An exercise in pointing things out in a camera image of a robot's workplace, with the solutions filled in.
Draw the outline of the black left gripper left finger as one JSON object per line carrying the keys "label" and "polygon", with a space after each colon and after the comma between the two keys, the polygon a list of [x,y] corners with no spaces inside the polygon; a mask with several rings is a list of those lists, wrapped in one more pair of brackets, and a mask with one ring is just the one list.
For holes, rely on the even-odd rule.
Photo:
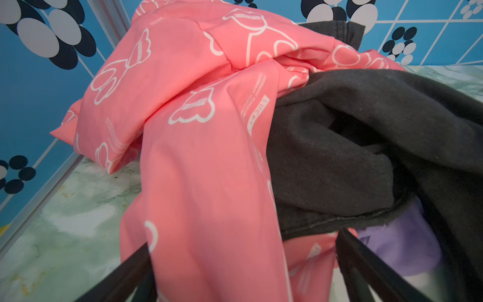
{"label": "black left gripper left finger", "polygon": [[142,245],[101,282],[76,299],[77,302],[156,302],[157,290],[148,245]]}

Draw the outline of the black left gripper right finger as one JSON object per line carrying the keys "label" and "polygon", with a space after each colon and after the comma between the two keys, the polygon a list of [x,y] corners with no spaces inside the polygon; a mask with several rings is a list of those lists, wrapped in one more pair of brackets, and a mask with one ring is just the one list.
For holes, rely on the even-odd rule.
{"label": "black left gripper right finger", "polygon": [[336,252],[350,301],[374,302],[375,291],[382,301],[431,302],[347,229],[338,232]]}

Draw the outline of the purple cloth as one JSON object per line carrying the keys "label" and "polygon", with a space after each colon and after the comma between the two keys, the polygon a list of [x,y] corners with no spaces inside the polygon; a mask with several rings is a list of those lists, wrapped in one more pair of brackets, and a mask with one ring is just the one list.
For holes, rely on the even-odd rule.
{"label": "purple cloth", "polygon": [[440,243],[425,220],[419,198],[397,219],[358,229],[359,240],[401,276],[425,273],[439,265]]}

